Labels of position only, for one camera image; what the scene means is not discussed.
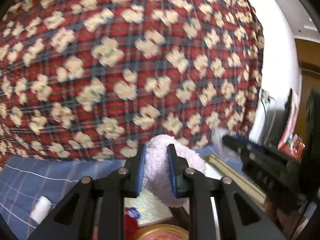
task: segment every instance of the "round gold container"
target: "round gold container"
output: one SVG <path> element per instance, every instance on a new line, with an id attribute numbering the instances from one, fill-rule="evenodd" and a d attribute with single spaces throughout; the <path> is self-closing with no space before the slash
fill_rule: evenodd
<path id="1" fill-rule="evenodd" d="M 138 230 L 135 239 L 144 240 L 149 234 L 156 232 L 168 232 L 180 236 L 183 240 L 189 239 L 189 232 L 183 228 L 167 225 L 167 224 L 157 224 L 152 226 L 147 226 Z"/>

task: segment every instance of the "blue striped fabric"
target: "blue striped fabric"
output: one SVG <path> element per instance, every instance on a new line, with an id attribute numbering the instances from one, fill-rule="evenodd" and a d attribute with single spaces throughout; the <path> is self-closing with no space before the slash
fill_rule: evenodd
<path id="1" fill-rule="evenodd" d="M 37 226 L 30 213 L 40 196 L 55 206 L 83 176 L 103 178 L 124 163 L 11 157 L 0 172 L 0 213 L 17 238 L 26 240 Z"/>

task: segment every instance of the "fluffy pink cloth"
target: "fluffy pink cloth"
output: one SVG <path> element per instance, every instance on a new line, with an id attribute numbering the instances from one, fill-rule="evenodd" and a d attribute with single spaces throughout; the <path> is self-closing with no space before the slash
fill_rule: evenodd
<path id="1" fill-rule="evenodd" d="M 167 146 L 171 143 L 174 144 L 177 155 L 185 158 L 190 167 L 205 173 L 204 160 L 194 150 L 182 145 L 172 136 L 158 135 L 150 140 L 147 147 L 143 184 L 165 205 L 180 207 L 187 199 L 177 199 L 171 192 L 167 154 Z"/>

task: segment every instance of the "ceiling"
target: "ceiling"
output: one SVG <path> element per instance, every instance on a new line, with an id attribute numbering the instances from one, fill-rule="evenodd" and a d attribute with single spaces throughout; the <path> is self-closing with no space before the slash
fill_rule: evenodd
<path id="1" fill-rule="evenodd" d="M 295 38 L 320 43 L 320 34 L 299 0 L 276 0 Z"/>

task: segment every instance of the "plaid fabric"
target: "plaid fabric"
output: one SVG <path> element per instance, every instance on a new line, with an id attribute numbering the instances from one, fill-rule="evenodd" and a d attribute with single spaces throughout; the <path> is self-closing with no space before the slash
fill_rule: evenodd
<path id="1" fill-rule="evenodd" d="M 17 0 L 0 33 L 0 166 L 127 158 L 159 134 L 197 149 L 253 124 L 263 35 L 247 0 Z"/>
<path id="2" fill-rule="evenodd" d="M 38 226 L 30 218 L 39 197 L 52 208 L 84 176 L 100 179 L 124 166 L 122 160 L 55 162 L 14 156 L 0 172 L 0 213 L 19 240 Z"/>

